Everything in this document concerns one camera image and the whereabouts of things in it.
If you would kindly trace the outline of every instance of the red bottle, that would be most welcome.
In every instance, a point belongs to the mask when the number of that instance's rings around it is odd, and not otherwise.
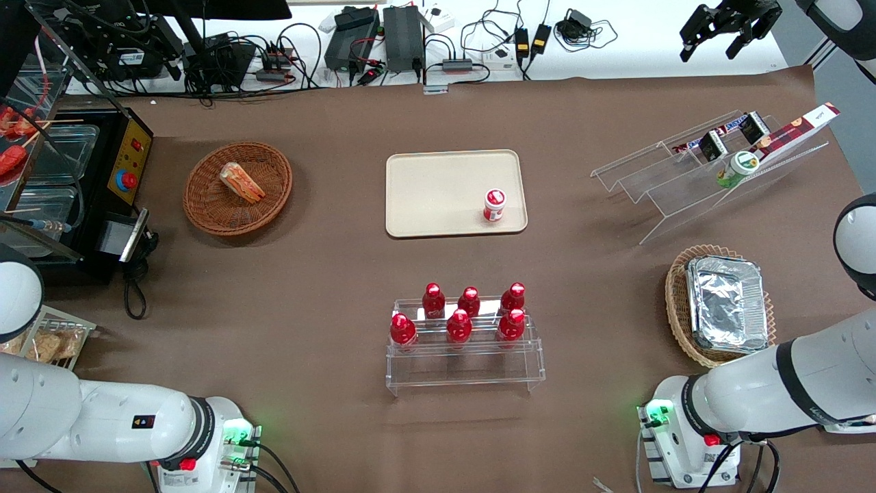
[[[502,295],[501,302],[501,311],[502,313],[507,313],[508,311],[514,310],[515,308],[518,310],[523,310],[523,295],[526,292],[526,288],[523,287],[523,284],[520,282],[515,282],[511,285],[510,288]]]
[[[392,341],[402,346],[410,346],[417,343],[417,327],[404,313],[396,313],[392,316],[389,326],[389,335]]]
[[[444,318],[444,293],[441,287],[434,282],[426,286],[426,294],[423,295],[423,311],[426,318]]]
[[[447,341],[463,343],[471,337],[471,320],[465,310],[456,310],[447,320]]]
[[[481,311],[481,298],[477,295],[477,288],[469,286],[463,291],[463,295],[456,302],[456,308],[465,310],[469,318],[477,317]]]
[[[515,308],[506,313],[498,322],[496,340],[517,340],[523,337],[526,323],[523,310]]]

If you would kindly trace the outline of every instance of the white table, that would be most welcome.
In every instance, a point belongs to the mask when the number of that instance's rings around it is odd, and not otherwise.
[[[425,5],[432,5],[435,0],[425,0]],[[516,0],[498,0],[500,10],[516,11]],[[638,78],[638,77],[677,77],[692,75],[750,75],[762,74],[772,70],[786,68],[788,64],[776,45],[775,39],[770,34],[766,39],[755,40],[745,47],[737,56],[736,60],[727,60],[724,51],[733,41],[732,34],[721,35],[697,48],[688,63],[682,63],[679,52],[682,50],[682,41],[679,31],[695,7],[701,0],[673,0],[672,2],[655,2],[654,0],[614,0],[612,2],[593,2],[586,6],[577,5],[581,12],[594,21],[607,19],[618,32],[618,39],[603,49],[587,49],[578,53],[566,53],[557,40],[553,37],[547,42],[547,50],[539,55],[529,70],[529,75],[534,80],[538,79],[565,79],[569,77],[587,77],[591,79],[608,78]],[[395,0],[391,4],[404,4],[401,0]],[[456,26],[443,34],[448,35],[456,45],[458,56],[462,56],[459,47],[461,27],[481,18],[484,10],[491,8],[495,2],[472,2],[471,0],[444,0],[440,2],[443,9],[449,10],[456,16]],[[526,28],[529,30],[530,42],[535,34],[536,27],[541,22],[545,13],[547,0],[522,0],[520,2],[521,13]],[[561,20],[570,3],[554,0],[550,4],[547,13],[547,24],[553,26]],[[294,6],[291,8],[293,18],[280,21],[222,21],[208,20],[207,35],[220,32],[235,31],[240,35],[257,34],[268,40],[277,38],[279,32],[292,23],[304,22],[313,27],[319,26],[324,18],[333,12],[339,11],[340,6]],[[512,16],[493,14],[490,18],[508,32],[513,32],[514,18]],[[176,22],[168,19],[174,31],[185,39]],[[200,28],[200,19],[195,20]],[[314,81],[321,86],[335,87],[337,80],[335,74],[325,68],[325,63],[320,57],[317,60],[317,42],[312,31],[304,26],[294,27],[286,32],[311,68],[318,62]],[[320,32],[323,52],[331,39],[330,34]],[[601,44],[604,38],[597,39]],[[494,38],[484,32],[479,26],[475,35],[470,37],[468,46],[481,47],[483,44],[492,46],[496,43]],[[427,48],[426,66],[441,61],[447,56],[446,48],[440,43],[429,43]],[[474,62],[480,62],[480,55],[470,52],[469,56]],[[385,50],[381,45],[375,46],[371,54],[372,58],[385,58]],[[261,68],[258,61],[251,65],[251,72]],[[429,84],[446,84],[448,82],[470,80],[480,78],[482,72],[467,75],[445,75],[439,68],[429,71],[427,80]],[[521,74],[518,70],[494,71],[489,81],[518,81]],[[349,79],[341,74],[343,87],[347,87]],[[181,92],[182,80],[174,81],[169,77],[153,80],[143,80],[146,90],[149,92]],[[416,75],[413,72],[404,72],[399,75],[390,74],[386,85],[416,83]],[[267,89],[276,84],[263,83],[255,80],[254,75],[247,75],[244,81],[244,89],[258,90]],[[300,83],[291,84],[288,87],[299,87]],[[86,94],[84,88],[75,82],[68,90],[70,94]]]
[[[436,0],[427,0],[431,5]],[[516,0],[498,0],[498,8],[502,11],[516,11]],[[545,15],[547,0],[523,0],[520,2],[525,27],[529,31],[532,43],[538,24]],[[558,2],[554,0],[547,12],[546,24],[553,27],[562,20],[569,7],[576,7],[582,14],[593,21],[608,20],[618,32],[618,39],[603,49],[588,48],[577,53],[567,53],[559,46],[553,33],[548,39],[544,54],[539,55],[529,69],[529,76],[534,79],[566,79],[569,77],[586,77],[590,79],[619,79],[639,77],[680,77],[691,75],[751,75],[763,74],[781,68],[788,64],[782,56],[779,46],[772,34],[766,39],[755,40],[743,48],[736,60],[727,60],[724,51],[732,43],[733,34],[723,34],[703,43],[696,49],[691,60],[683,63],[679,58],[682,50],[682,39],[679,31],[688,21],[694,9],[702,4],[702,0],[672,0],[671,2],[655,2],[654,0],[613,0],[611,2]],[[706,2],[717,5],[718,0]],[[457,55],[462,56],[459,47],[460,28],[475,22],[491,8],[494,2],[471,2],[469,0],[444,0],[440,2],[456,16],[456,26],[443,34],[448,35],[456,44]],[[513,32],[514,17],[505,14],[491,14],[488,18],[495,20],[508,32]],[[608,36],[606,30],[596,41],[601,45]],[[498,43],[484,31],[482,26],[470,37],[466,44],[471,47],[487,47]],[[441,61],[447,55],[447,49],[440,43],[429,43],[427,61],[431,65]],[[480,55],[469,52],[469,56],[477,63]],[[429,71],[429,84],[441,84],[458,80],[477,79],[478,74],[445,75],[439,68]],[[518,81],[521,73],[515,71],[494,71],[490,81]]]

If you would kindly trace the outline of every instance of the label sticker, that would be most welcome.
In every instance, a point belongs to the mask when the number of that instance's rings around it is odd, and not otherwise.
[[[148,430],[155,426],[155,415],[135,416],[131,422],[131,430]]]

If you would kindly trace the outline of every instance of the round wicker basket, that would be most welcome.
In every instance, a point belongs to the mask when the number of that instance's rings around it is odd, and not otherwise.
[[[714,368],[727,361],[733,361],[745,356],[744,354],[728,353],[714,349],[699,347],[690,330],[690,303],[688,302],[688,277],[686,267],[688,262],[705,255],[719,255],[741,259],[736,252],[717,245],[697,245],[681,252],[669,273],[666,276],[666,313],[669,316],[669,325],[672,327],[672,335],[678,341],[682,350],[694,361],[705,366]],[[766,309],[766,325],[769,331],[769,344],[775,344],[775,317],[773,316],[773,302],[769,295],[764,292],[764,308]]]
[[[226,163],[236,162],[265,191],[249,204],[219,179]],[[292,166],[274,147],[237,142],[219,147],[194,167],[186,182],[182,206],[198,229],[216,236],[252,232],[277,217],[292,193]]]

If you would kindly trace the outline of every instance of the clear acrylic shelf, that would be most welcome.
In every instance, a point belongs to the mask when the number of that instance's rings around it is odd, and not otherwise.
[[[701,138],[711,129],[737,120],[743,114],[742,111],[727,113],[590,174],[591,178],[598,178],[608,191],[612,192],[620,187],[634,204],[646,202],[656,207],[659,222],[639,242],[640,245],[756,189],[778,182],[806,161],[802,158],[809,157],[828,145],[827,138],[820,132],[810,134],[784,152],[786,159],[769,163],[732,189],[718,185],[717,173],[736,152],[752,146],[738,127],[722,136],[728,154],[716,161],[708,162],[699,147],[680,153],[673,150]],[[770,131],[781,128],[773,117],[768,116],[763,120]]]
[[[528,310],[523,337],[512,342],[496,341],[499,299],[481,297],[480,313],[471,320],[471,338],[463,345],[447,342],[447,319],[426,319],[421,300],[396,300],[392,315],[401,312],[413,320],[418,341],[413,347],[402,347],[388,339],[386,388],[398,397],[403,387],[525,383],[532,391],[544,382],[541,338]],[[445,315],[455,309],[456,303],[447,303]]]

